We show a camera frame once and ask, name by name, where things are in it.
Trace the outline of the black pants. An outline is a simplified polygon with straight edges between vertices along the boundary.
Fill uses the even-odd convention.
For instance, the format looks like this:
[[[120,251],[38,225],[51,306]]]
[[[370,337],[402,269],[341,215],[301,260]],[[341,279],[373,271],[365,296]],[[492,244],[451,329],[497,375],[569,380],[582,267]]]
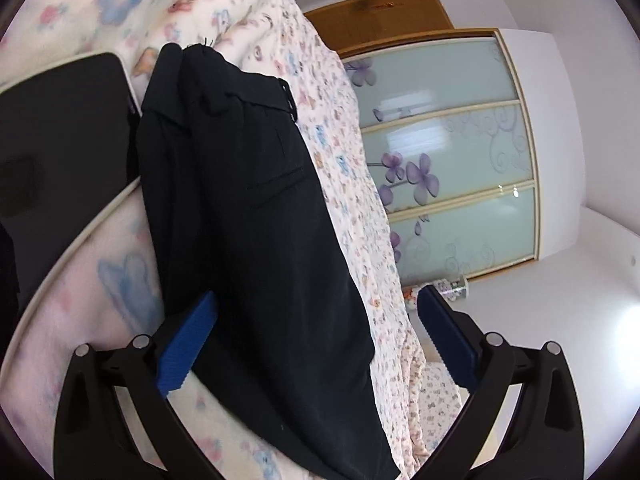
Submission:
[[[393,479],[367,312],[296,119],[284,80],[160,50],[138,145],[165,323],[210,292],[194,372],[213,396],[322,478]]]

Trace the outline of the plush toy tube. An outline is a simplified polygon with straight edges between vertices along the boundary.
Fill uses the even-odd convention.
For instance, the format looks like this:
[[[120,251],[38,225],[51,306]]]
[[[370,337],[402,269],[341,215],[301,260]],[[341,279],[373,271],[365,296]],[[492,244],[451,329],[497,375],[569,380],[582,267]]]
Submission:
[[[419,292],[426,286],[433,286],[436,292],[448,302],[455,302],[458,299],[465,299],[469,296],[469,281],[465,276],[458,276],[452,281],[446,278],[439,278],[428,283],[408,286],[402,294],[404,295],[406,309],[409,312],[418,310]]]

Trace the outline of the sliding glass wardrobe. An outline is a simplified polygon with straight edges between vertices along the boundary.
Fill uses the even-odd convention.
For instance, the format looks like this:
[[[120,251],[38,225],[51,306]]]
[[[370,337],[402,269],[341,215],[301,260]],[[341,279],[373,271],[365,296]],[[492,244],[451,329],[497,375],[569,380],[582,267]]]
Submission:
[[[376,49],[344,67],[402,284],[538,258],[535,142],[500,32]]]

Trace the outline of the wooden door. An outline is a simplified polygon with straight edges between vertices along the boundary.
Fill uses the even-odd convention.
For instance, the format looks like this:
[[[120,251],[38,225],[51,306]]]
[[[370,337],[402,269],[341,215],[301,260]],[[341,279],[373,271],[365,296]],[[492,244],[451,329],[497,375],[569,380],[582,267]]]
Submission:
[[[440,0],[344,0],[305,16],[340,58],[454,29]]]

